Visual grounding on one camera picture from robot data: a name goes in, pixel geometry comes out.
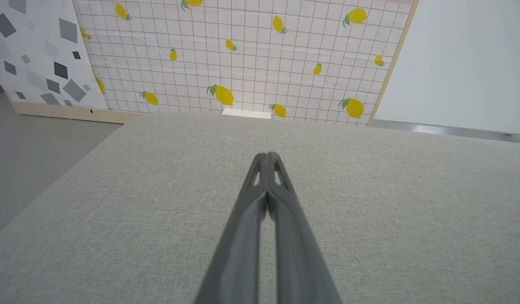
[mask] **wooden board edge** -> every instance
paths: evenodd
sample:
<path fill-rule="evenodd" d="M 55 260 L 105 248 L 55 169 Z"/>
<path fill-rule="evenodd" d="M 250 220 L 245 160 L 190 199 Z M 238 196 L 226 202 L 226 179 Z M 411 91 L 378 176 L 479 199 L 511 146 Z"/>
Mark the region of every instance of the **wooden board edge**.
<path fill-rule="evenodd" d="M 384 83 L 382 84 L 382 88 L 380 89 L 380 93 L 378 94 L 378 99 L 376 100 L 376 104 L 374 104 L 374 108 L 372 109 L 371 117 L 368 119 L 367 127 L 370 127 L 372 125 L 372 120 L 374 119 L 374 116 L 376 115 L 376 110 L 378 110 L 378 106 L 380 105 L 380 102 L 382 101 L 382 97 L 384 96 L 384 92 L 387 87 L 387 83 L 389 82 L 391 78 L 391 73 L 393 73 L 393 68 L 395 67 L 395 64 L 397 63 L 397 58 L 399 58 L 399 54 L 401 53 L 401 49 L 403 48 L 404 41 L 406 39 L 406 35 L 408 33 L 408 30 L 410 29 L 410 26 L 412 25 L 412 19 L 414 19 L 414 15 L 416 14 L 416 9 L 418 8 L 418 3 L 420 0 L 414 0 L 412 3 L 412 7 L 410 8 L 410 13 L 408 14 L 408 20 L 406 21 L 406 26 L 403 29 L 403 33 L 401 34 L 401 40 L 399 41 L 399 44 L 397 45 L 397 49 L 395 50 L 395 56 L 393 56 L 393 61 L 391 62 L 390 68 L 387 71 L 386 78 L 384 79 Z"/>
<path fill-rule="evenodd" d="M 54 106 L 51 104 L 11 101 L 14 111 L 22 115 L 57 117 L 60 119 L 78 119 L 87 121 L 125 124 L 140 114 L 113 112 L 99 109 L 86 109 L 76 106 Z"/>

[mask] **gray floor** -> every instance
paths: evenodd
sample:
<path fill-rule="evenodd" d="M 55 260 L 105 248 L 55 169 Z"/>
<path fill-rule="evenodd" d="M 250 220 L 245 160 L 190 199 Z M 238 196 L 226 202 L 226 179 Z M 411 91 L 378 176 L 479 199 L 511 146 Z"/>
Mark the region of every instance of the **gray floor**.
<path fill-rule="evenodd" d="M 0 94 L 0 231 L 120 126 L 17 115 Z"/>

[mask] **white backdrop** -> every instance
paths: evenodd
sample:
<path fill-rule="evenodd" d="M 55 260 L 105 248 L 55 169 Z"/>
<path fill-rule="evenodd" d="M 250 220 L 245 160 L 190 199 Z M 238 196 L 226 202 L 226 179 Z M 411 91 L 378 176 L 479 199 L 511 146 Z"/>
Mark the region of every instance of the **white backdrop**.
<path fill-rule="evenodd" d="M 420 0 L 374 119 L 520 133 L 520 0 Z"/>

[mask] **grid patterned sheet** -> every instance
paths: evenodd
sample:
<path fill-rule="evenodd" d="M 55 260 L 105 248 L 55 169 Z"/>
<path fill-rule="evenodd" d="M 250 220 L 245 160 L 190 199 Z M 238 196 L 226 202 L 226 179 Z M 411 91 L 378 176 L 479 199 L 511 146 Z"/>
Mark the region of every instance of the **grid patterned sheet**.
<path fill-rule="evenodd" d="M 220 114 L 229 106 L 207 92 L 216 84 L 231 91 L 235 109 L 365 126 L 411 8 L 381 0 L 186 1 L 74 1 L 110 110 Z M 355 8 L 368 17 L 345 24 Z M 276 16 L 288 32 L 274 29 Z M 348 99 L 363 104 L 360 118 L 341 107 Z M 285 108 L 284 118 L 272 104 Z"/>

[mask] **yellow lemon print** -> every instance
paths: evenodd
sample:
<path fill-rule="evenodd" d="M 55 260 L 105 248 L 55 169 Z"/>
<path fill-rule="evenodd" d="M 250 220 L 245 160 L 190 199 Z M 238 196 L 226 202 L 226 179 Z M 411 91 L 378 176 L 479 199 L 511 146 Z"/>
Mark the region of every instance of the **yellow lemon print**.
<path fill-rule="evenodd" d="M 154 104 L 158 106 L 158 99 L 157 96 L 150 92 L 141 92 L 140 96 L 142 96 L 145 100 L 147 100 L 150 104 Z"/>
<path fill-rule="evenodd" d="M 175 61 L 177 59 L 177 53 L 174 48 L 170 48 L 170 60 Z"/>
<path fill-rule="evenodd" d="M 129 14 L 127 13 L 127 11 L 125 10 L 125 8 L 119 4 L 119 3 L 116 3 L 116 14 L 123 20 L 126 20 L 126 21 L 129 21 L 132 19 L 131 16 L 129 16 Z"/>
<path fill-rule="evenodd" d="M 312 73 L 314 73 L 314 75 L 318 75 L 320 72 L 322 72 L 322 63 L 318 62 Z"/>
<path fill-rule="evenodd" d="M 208 87 L 207 93 L 211 94 L 211 96 L 217 96 L 217 99 L 222 104 L 226 106 L 233 106 L 232 92 L 230 92 L 229 89 L 223 87 L 222 85 L 214 84 Z"/>
<path fill-rule="evenodd" d="M 378 67 L 383 67 L 384 64 L 386 64 L 384 62 L 384 60 L 382 60 L 382 57 L 380 56 L 376 56 L 376 58 L 374 59 L 374 63 L 378 66 Z"/>
<path fill-rule="evenodd" d="M 273 28 L 277 31 L 277 33 L 288 32 L 288 30 L 284 27 L 283 20 L 279 16 L 275 16 L 275 18 L 273 18 Z"/>
<path fill-rule="evenodd" d="M 204 0 L 182 0 L 181 1 L 181 9 L 185 11 L 185 8 L 189 8 L 189 6 L 192 6 L 193 8 L 196 8 L 197 6 L 200 6 Z"/>
<path fill-rule="evenodd" d="M 235 46 L 233 42 L 229 39 L 227 39 L 227 48 L 231 51 L 237 50 L 237 46 Z"/>
<path fill-rule="evenodd" d="M 87 39 L 87 40 L 91 39 L 90 34 L 86 33 L 85 29 L 80 29 L 80 33 L 82 34 L 82 38 Z"/>
<path fill-rule="evenodd" d="M 100 88 L 102 94 L 106 95 L 106 91 L 104 91 L 104 83 L 102 83 L 102 81 L 100 81 L 100 79 L 98 79 L 97 77 L 95 79 L 97 80 L 98 87 Z"/>
<path fill-rule="evenodd" d="M 279 117 L 285 117 L 287 115 L 287 110 L 281 106 L 280 104 L 272 104 L 271 106 L 269 106 L 269 108 L 271 110 L 275 110 L 275 115 L 279 116 Z"/>
<path fill-rule="evenodd" d="M 363 8 L 355 8 L 344 18 L 343 27 L 347 27 L 345 24 L 350 25 L 351 22 L 355 24 L 362 23 L 367 18 L 367 12 Z"/>
<path fill-rule="evenodd" d="M 346 108 L 348 115 L 355 119 L 360 119 L 364 111 L 363 104 L 357 99 L 343 99 L 339 102 L 339 106 Z"/>

